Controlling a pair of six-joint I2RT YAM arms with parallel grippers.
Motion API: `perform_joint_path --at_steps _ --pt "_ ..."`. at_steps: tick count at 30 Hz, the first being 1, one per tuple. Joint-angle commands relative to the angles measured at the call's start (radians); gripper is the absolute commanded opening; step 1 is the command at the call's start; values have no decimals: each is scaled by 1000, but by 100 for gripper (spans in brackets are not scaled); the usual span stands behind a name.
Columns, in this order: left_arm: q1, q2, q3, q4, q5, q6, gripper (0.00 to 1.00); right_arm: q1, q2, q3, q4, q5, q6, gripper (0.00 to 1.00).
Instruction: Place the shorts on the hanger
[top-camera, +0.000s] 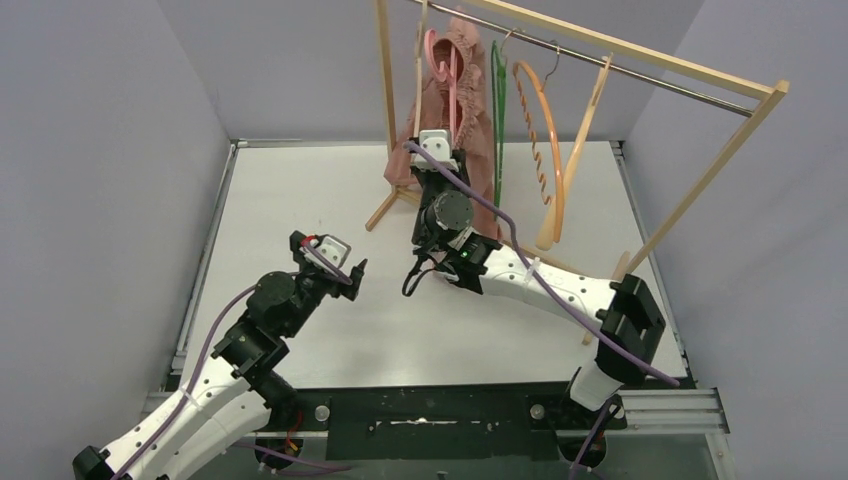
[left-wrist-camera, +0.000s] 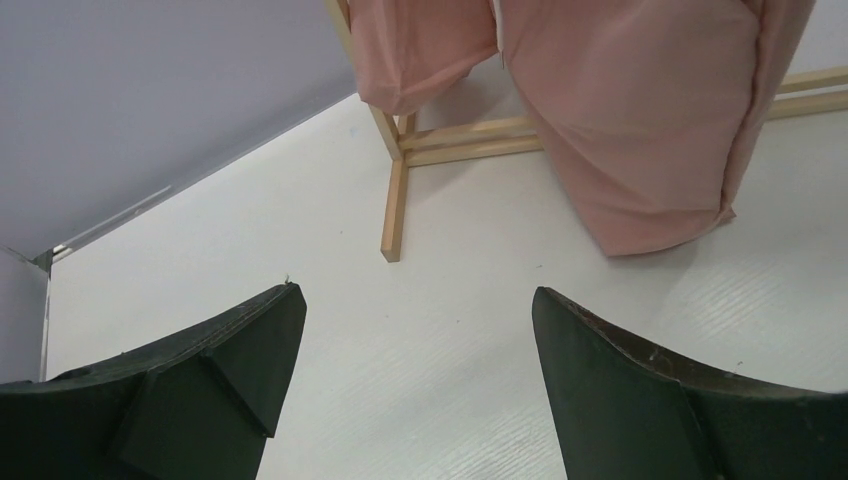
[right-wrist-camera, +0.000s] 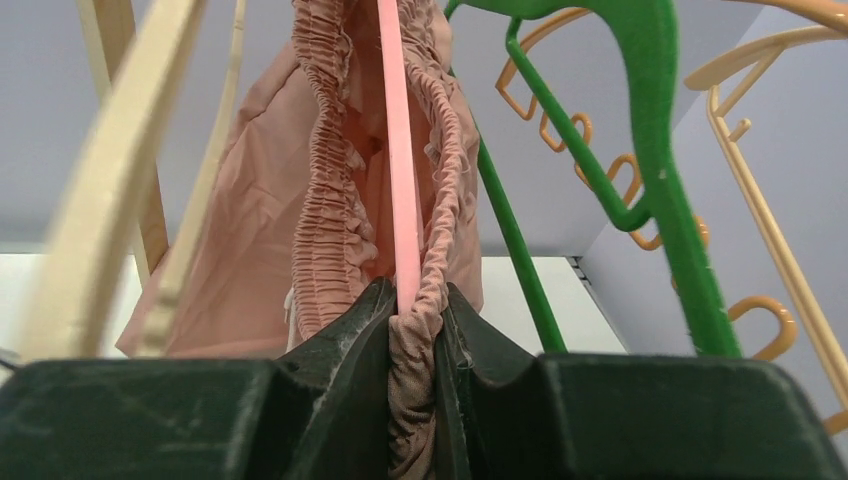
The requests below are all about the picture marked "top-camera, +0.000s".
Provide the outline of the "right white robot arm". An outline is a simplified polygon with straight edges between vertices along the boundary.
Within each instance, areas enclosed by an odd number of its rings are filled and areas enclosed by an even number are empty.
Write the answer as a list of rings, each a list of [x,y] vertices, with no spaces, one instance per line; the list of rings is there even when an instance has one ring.
[[[422,155],[411,171],[422,188],[413,231],[420,262],[432,261],[433,271],[453,286],[520,301],[597,338],[594,358],[577,370],[562,400],[568,422],[590,425],[623,387],[641,387],[650,377],[676,382],[652,365],[667,323],[642,278],[594,278],[532,260],[472,227],[479,196],[456,171]]]

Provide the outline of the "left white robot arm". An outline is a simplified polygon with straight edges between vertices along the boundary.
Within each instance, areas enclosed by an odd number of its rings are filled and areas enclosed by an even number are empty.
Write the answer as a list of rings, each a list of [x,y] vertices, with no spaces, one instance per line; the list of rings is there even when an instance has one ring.
[[[273,271],[233,298],[213,321],[188,380],[127,433],[88,446],[77,479],[187,479],[245,435],[295,416],[296,391],[276,373],[326,297],[357,298],[364,262],[342,268],[351,247],[330,234],[289,237],[298,268]]]

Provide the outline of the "pink plastic hanger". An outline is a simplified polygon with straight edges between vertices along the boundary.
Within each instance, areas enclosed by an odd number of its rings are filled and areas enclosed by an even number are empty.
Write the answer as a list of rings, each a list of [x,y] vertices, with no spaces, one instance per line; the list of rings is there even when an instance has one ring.
[[[458,80],[463,70],[459,47],[447,36],[440,36],[435,29],[424,33],[423,48],[433,78],[447,86],[449,131],[457,136],[459,126]]]

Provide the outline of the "pink shorts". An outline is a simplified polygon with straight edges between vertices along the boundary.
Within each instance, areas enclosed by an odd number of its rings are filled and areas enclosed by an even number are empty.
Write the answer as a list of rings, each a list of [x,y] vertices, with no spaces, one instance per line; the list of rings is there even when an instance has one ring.
[[[462,19],[450,19],[443,33],[435,33],[428,45],[425,42],[425,60],[428,51],[436,66],[445,63],[456,72],[456,135],[452,135],[454,148],[464,149],[466,165],[471,187],[486,200],[494,203],[494,132],[487,111],[486,99],[486,49],[477,28]],[[456,58],[456,69],[451,65],[451,55]],[[421,89],[421,130],[448,129],[449,84],[440,82],[432,73],[423,76]],[[401,144],[413,137],[414,119],[417,101],[413,101],[407,125],[400,134],[397,145],[388,157],[384,169],[384,178],[394,186],[410,187],[416,184],[410,165],[411,154]],[[474,228],[487,237],[500,240],[501,227],[492,212],[476,201],[474,207]]]

